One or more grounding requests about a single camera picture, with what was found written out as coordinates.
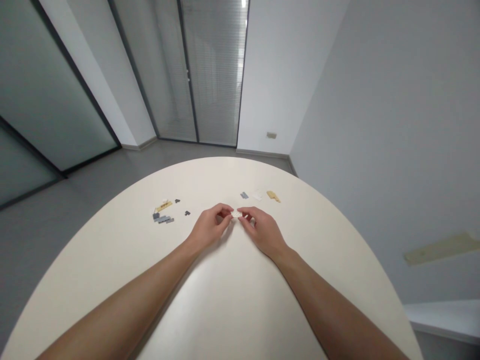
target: white oval table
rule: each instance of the white oval table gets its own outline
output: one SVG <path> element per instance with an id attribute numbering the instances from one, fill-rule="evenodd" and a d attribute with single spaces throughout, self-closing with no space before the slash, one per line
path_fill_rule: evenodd
<path id="1" fill-rule="evenodd" d="M 255 190 L 261 201 L 253 198 Z M 265 193 L 274 191 L 281 203 Z M 250 197 L 243 199 L 245 191 Z M 162 199 L 174 222 L 157 224 Z M 71 239 L 36 287 L 2 354 L 30 360 L 118 288 L 159 261 L 216 203 L 257 206 L 286 242 L 410 358 L 421 351 L 403 306 L 360 234 L 315 189 L 276 167 L 234 157 L 182 162 L 133 184 Z M 284 278 L 238 220 L 189 272 L 139 359 L 326 358 Z"/>

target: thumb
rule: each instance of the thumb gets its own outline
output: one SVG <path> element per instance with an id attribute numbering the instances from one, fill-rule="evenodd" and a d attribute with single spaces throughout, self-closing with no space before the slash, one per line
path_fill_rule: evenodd
<path id="1" fill-rule="evenodd" d="M 220 224 L 218 224 L 218 229 L 221 231 L 220 235 L 224 233 L 225 229 L 229 226 L 230 221 L 232 221 L 233 216 L 228 215 L 223 218 Z"/>
<path id="2" fill-rule="evenodd" d="M 243 228 L 245 229 L 246 233 L 251 237 L 253 238 L 253 236 L 255 235 L 255 228 L 252 226 L 252 224 L 250 223 L 250 221 L 248 221 L 246 218 L 244 218 L 243 216 L 240 216 L 238 218 L 238 220 L 240 220 L 241 224 L 243 225 Z"/>

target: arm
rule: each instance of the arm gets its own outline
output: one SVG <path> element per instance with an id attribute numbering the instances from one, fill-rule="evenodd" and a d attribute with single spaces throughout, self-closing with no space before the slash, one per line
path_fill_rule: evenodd
<path id="1" fill-rule="evenodd" d="M 218 204 L 203 211 L 183 243 L 89 312 L 38 359 L 126 359 L 195 259 L 220 239 L 232 210 Z M 220 224 L 217 215 L 224 218 Z"/>
<path id="2" fill-rule="evenodd" d="M 329 359 L 407 359 L 355 305 L 287 246 L 273 217 L 256 207 L 238 211 L 245 216 L 239 219 L 247 234 L 290 285 Z"/>

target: tan lego piece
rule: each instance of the tan lego piece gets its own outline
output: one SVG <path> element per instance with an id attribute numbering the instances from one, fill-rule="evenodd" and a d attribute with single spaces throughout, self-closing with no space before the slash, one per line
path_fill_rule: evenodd
<path id="1" fill-rule="evenodd" d="M 273 191 L 267 191 L 266 194 L 270 199 L 275 199 L 277 203 L 281 203 L 279 197 Z"/>
<path id="2" fill-rule="evenodd" d="M 156 212 L 156 213 L 159 213 L 159 212 L 161 212 L 163 209 L 168 208 L 170 205 L 172 205 L 172 202 L 171 202 L 171 201 L 166 202 L 166 203 L 160 205 L 159 207 L 157 207 L 157 208 L 155 209 L 155 212 Z"/>

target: baseboard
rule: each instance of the baseboard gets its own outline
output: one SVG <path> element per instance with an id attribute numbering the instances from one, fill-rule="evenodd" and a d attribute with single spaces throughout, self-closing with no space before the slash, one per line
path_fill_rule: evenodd
<path id="1" fill-rule="evenodd" d="M 266 156 L 269 158 L 279 158 L 285 159 L 288 162 L 288 166 L 290 167 L 290 172 L 293 176 L 299 177 L 297 172 L 295 171 L 294 164 L 292 163 L 292 159 L 290 155 L 287 154 L 279 154 L 276 152 L 266 152 L 266 151 L 255 151 L 255 150 L 246 150 L 246 149 L 236 149 L 238 154 L 247 154 L 247 155 L 259 155 L 259 156 Z"/>
<path id="2" fill-rule="evenodd" d="M 246 150 L 246 149 L 236 149 L 238 154 L 247 154 L 247 155 L 260 155 L 266 156 L 269 158 L 280 158 L 280 159 L 288 159 L 287 154 L 279 154 L 276 152 L 266 152 L 266 151 L 255 151 L 255 150 Z"/>
<path id="3" fill-rule="evenodd" d="M 156 142 L 158 140 L 158 138 L 156 136 L 152 137 L 151 139 L 148 139 L 147 141 L 141 143 L 140 145 L 136 146 L 136 145 L 126 145 L 126 144 L 122 144 L 121 147 L 124 148 L 124 149 L 127 149 L 127 150 L 135 150 L 135 151 L 142 151 L 143 149 L 145 149 L 148 145 L 150 144 L 153 144 L 154 142 Z"/>
<path id="4" fill-rule="evenodd" d="M 436 327 L 436 326 L 425 325 L 425 324 L 413 322 L 413 321 L 410 321 L 410 324 L 413 330 L 421 333 L 432 334 L 432 335 L 436 335 L 443 338 L 453 339 L 463 343 L 480 345 L 480 338 L 475 336 L 447 330 L 447 329 Z"/>
<path id="5" fill-rule="evenodd" d="M 297 174 L 297 171 L 295 170 L 294 163 L 292 162 L 292 158 L 290 157 L 290 155 L 288 155 L 287 160 L 288 160 L 288 165 L 290 165 L 291 173 L 298 178 L 299 176 Z"/>

